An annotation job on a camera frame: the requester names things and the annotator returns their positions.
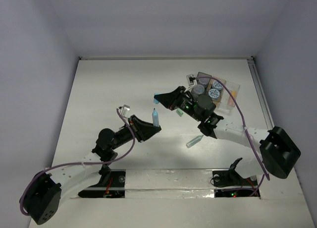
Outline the orange pencil-shaped case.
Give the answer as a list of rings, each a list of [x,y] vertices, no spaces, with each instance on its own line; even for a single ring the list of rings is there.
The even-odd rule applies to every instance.
[[[236,106],[236,104],[234,102],[236,100],[236,97],[237,97],[237,91],[230,90],[227,105],[234,108]]]

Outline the clear plastic bin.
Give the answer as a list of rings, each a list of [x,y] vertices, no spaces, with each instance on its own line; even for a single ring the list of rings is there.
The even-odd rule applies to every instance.
[[[229,81],[224,81],[224,85],[230,93],[228,93],[225,88],[222,89],[221,99],[217,108],[223,114],[231,114],[231,112],[236,109],[236,104],[234,103],[232,97],[236,100],[240,90],[240,85]]]

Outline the wooden bin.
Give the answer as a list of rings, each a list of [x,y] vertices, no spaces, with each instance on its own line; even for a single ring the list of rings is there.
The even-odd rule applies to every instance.
[[[207,95],[212,99],[212,102],[220,107],[221,100],[223,97],[224,87],[223,85],[217,81],[216,79],[211,79],[209,86],[207,88]]]

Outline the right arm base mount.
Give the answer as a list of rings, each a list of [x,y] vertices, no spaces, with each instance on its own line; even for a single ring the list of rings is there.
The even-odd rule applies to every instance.
[[[260,197],[258,181],[250,177],[243,178],[236,171],[236,167],[242,158],[236,159],[227,170],[215,170],[212,172],[210,184],[214,187],[216,198]]]

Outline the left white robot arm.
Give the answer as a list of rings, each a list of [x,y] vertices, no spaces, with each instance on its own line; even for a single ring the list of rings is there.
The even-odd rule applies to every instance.
[[[115,149],[131,141],[144,142],[161,131],[159,118],[145,122],[135,115],[124,119],[124,125],[114,132],[102,129],[96,146],[82,160],[60,164],[38,172],[25,188],[19,208],[38,225],[46,223],[58,210],[59,205],[82,189],[93,184],[104,186],[109,182],[109,165],[120,158]]]

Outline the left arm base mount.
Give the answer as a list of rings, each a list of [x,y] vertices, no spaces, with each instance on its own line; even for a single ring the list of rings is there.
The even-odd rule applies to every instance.
[[[80,198],[124,198],[126,170],[111,170],[100,181],[78,193]]]

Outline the dark grey plastic bin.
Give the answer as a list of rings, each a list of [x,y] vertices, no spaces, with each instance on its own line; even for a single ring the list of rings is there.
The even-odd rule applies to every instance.
[[[197,77],[197,86],[191,90],[194,97],[205,94],[211,80],[211,76],[203,72],[198,72]]]

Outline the green eraser cap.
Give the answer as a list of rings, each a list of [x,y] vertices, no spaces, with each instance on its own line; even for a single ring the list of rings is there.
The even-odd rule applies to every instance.
[[[177,113],[180,117],[182,117],[182,116],[184,115],[184,112],[183,112],[181,109],[177,109],[177,110],[176,110],[176,113]]]

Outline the blue pencil-shaped case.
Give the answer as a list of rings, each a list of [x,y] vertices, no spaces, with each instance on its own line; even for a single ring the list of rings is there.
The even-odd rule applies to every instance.
[[[152,120],[153,120],[153,126],[159,127],[159,114],[155,108],[153,109],[153,112],[152,112]]]

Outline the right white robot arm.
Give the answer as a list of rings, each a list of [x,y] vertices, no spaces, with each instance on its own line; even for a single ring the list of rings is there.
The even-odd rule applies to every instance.
[[[181,109],[198,121],[198,129],[204,136],[231,141],[253,151],[254,162],[239,159],[236,168],[228,172],[228,179],[233,184],[265,172],[286,179],[301,156],[301,151],[283,128],[275,126],[266,130],[235,124],[230,118],[214,112],[216,105],[210,96],[199,95],[194,99],[185,87],[179,86],[170,93],[156,94],[154,99],[165,108]]]

